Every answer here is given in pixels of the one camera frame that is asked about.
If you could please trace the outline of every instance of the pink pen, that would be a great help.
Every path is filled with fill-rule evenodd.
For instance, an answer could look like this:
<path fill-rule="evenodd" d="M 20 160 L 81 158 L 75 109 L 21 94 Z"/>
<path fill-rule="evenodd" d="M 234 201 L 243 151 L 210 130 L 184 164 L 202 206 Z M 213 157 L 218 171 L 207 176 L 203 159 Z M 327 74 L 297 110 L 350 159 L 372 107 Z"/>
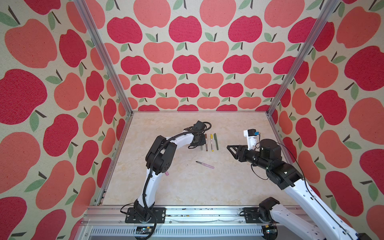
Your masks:
<path fill-rule="evenodd" d="M 212 167 L 211 165 L 208 165 L 208 164 L 205 164 L 205 163 L 202 163 L 202 162 L 198 162 L 198 161 L 196 161 L 197 163 L 200 163 L 201 165 L 203 165 L 203 166 L 206 166 L 206 167 L 210 167 L 210 168 L 212 168 L 212 169 L 215 169 L 215 167 Z"/>

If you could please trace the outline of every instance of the pen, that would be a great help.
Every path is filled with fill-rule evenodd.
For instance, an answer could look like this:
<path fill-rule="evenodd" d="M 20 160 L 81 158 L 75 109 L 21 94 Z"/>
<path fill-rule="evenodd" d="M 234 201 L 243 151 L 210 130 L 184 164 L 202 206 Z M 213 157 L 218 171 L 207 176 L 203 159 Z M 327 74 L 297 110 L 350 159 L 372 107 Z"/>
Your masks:
<path fill-rule="evenodd" d="M 208 152 L 208 145 L 207 145 L 207 134 L 205 134 L 205 149 Z"/>
<path fill-rule="evenodd" d="M 216 133 L 214 134 L 214 138 L 215 138 L 215 141 L 216 141 L 216 148 L 218 150 L 218 144 L 217 144 L 217 136 L 216 136 Z"/>
<path fill-rule="evenodd" d="M 214 151 L 214 143 L 213 143 L 213 140 L 212 140 L 213 136 L 211 134 L 211 149 L 212 149 L 212 152 Z"/>
<path fill-rule="evenodd" d="M 199 163 L 199 164 L 201 164 L 201 165 L 203 165 L 203 166 L 206 166 L 206 167 L 210 167 L 210 168 L 212 168 L 212 169 L 215 169 L 215 167 L 212 167 L 211 165 L 208 165 L 208 164 L 205 164 L 205 163 L 202 163 L 202 162 L 198 162 L 198 161 L 196 161 L 197 163 Z"/>

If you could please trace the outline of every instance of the apple-patterned wallpaper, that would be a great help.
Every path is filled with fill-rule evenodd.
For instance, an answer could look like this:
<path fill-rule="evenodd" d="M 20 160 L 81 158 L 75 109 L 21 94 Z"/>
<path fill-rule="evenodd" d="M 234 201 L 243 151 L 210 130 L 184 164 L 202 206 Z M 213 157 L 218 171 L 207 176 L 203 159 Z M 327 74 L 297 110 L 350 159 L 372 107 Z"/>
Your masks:
<path fill-rule="evenodd" d="M 127 114 L 93 54 L 72 1 L 0 1 L 0 240 L 72 240 L 95 204 Z"/>
<path fill-rule="evenodd" d="M 324 4 L 97 1 L 106 21 L 97 28 L 134 111 L 267 110 Z M 98 25 L 98 12 L 88 7 Z M 333 25 L 323 35 L 317 51 L 329 46 Z M 308 74 L 304 63 L 297 80 Z"/>
<path fill-rule="evenodd" d="M 273 115 L 311 187 L 375 240 L 384 239 L 383 7 L 340 1 L 325 25 L 334 36 L 317 39 L 331 44 L 315 42 L 308 76 L 290 83 Z"/>

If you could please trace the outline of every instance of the wall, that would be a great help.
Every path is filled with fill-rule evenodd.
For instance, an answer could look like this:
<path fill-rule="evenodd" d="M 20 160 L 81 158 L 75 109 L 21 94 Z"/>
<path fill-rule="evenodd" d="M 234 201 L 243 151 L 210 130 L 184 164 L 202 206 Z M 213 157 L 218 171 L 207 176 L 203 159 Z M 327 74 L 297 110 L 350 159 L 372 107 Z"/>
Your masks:
<path fill-rule="evenodd" d="M 120 51 L 111 58 L 135 111 L 267 110 L 323 5 L 97 1 L 106 16 L 99 33 L 107 48 Z M 307 74 L 303 65 L 297 78 Z"/>
<path fill-rule="evenodd" d="M 277 107 L 280 136 L 311 186 L 372 239 L 384 239 L 383 3 L 341 2 L 325 26 L 335 27 L 331 44 L 306 57 L 309 76 Z"/>
<path fill-rule="evenodd" d="M 0 3 L 1 240 L 73 239 L 126 120 L 74 3 L 39 3 Z"/>

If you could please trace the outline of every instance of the beige surface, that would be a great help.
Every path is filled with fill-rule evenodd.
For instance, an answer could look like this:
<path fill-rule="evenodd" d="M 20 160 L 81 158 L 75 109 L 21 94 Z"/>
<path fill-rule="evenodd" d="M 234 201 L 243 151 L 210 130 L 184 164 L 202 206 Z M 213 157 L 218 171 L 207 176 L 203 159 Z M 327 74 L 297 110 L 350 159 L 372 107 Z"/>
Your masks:
<path fill-rule="evenodd" d="M 157 205 L 257 205 L 274 197 L 284 205 L 297 205 L 270 180 L 261 180 L 250 163 L 238 162 L 227 145 L 246 145 L 243 130 L 255 128 L 261 137 L 276 140 L 265 113 L 135 113 L 104 199 L 104 205 L 134 202 L 146 177 L 145 156 L 158 135 L 176 135 L 198 120 L 212 124 L 207 135 L 216 133 L 219 151 L 200 147 L 178 149 L 169 176 L 162 177 L 156 193 Z M 212 165 L 204 167 L 195 161 Z M 254 167 L 266 178 L 265 171 Z"/>

